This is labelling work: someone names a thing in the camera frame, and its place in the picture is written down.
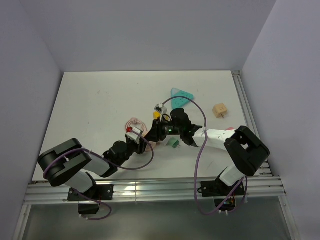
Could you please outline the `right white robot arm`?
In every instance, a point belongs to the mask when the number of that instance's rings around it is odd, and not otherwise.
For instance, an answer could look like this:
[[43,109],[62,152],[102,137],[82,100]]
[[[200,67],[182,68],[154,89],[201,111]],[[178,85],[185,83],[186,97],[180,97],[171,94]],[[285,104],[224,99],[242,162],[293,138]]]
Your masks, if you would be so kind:
[[170,113],[171,120],[153,120],[151,130],[145,139],[149,142],[161,142],[167,136],[180,136],[188,146],[207,147],[228,152],[232,164],[218,176],[217,191],[222,195],[229,194],[234,184],[243,177],[256,174],[264,161],[270,156],[268,147],[246,126],[238,129],[217,130],[193,124],[182,108]]

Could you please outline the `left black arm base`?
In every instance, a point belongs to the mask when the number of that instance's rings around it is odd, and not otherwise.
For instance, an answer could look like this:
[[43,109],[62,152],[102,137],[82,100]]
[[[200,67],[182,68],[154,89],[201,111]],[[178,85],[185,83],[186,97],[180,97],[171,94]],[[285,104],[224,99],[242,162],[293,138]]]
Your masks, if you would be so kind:
[[85,193],[70,188],[67,196],[68,202],[78,202],[78,213],[82,216],[96,215],[103,201],[113,199],[113,184],[94,185]]

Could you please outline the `green plug adapter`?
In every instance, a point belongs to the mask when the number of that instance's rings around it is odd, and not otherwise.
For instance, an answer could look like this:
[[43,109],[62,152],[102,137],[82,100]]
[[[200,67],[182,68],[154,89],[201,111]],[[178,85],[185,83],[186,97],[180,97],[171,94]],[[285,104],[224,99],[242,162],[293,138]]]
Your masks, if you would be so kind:
[[180,145],[180,141],[172,137],[168,140],[166,145],[172,147],[173,149],[176,149]]

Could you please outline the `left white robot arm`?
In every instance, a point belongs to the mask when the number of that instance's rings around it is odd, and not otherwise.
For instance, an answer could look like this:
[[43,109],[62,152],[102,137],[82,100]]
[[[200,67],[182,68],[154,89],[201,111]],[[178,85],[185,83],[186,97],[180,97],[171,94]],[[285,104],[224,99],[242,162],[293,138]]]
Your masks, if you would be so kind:
[[49,181],[52,187],[66,185],[86,200],[91,200],[99,194],[99,189],[90,172],[101,178],[108,178],[118,169],[140,170],[148,165],[128,168],[122,165],[136,154],[143,154],[147,147],[154,149],[149,141],[138,135],[138,142],[126,136],[126,141],[116,141],[113,146],[99,155],[83,148],[81,143],[72,138],[46,152],[42,153],[37,162],[43,170],[43,178]]

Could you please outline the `pink round power strip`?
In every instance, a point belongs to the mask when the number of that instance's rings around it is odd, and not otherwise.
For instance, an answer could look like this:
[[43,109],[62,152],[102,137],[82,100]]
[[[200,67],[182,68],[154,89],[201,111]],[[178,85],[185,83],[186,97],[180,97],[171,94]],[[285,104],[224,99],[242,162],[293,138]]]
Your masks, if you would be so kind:
[[152,148],[156,148],[156,146],[158,146],[158,145],[159,145],[159,143],[158,143],[158,142],[150,141],[149,143],[150,143],[150,145],[152,146]]

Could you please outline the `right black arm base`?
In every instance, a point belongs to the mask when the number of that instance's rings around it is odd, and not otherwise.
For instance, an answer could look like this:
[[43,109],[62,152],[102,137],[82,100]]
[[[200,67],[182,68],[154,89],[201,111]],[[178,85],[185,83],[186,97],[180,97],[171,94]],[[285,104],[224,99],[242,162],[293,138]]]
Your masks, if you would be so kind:
[[201,181],[200,187],[197,189],[197,192],[202,195],[204,198],[209,197],[223,197],[225,198],[230,193],[231,195],[223,202],[223,199],[214,199],[214,205],[218,208],[219,213],[228,213],[234,212],[240,205],[246,201],[248,191],[248,179],[237,181],[232,186],[224,185],[219,179],[210,180],[210,181]]

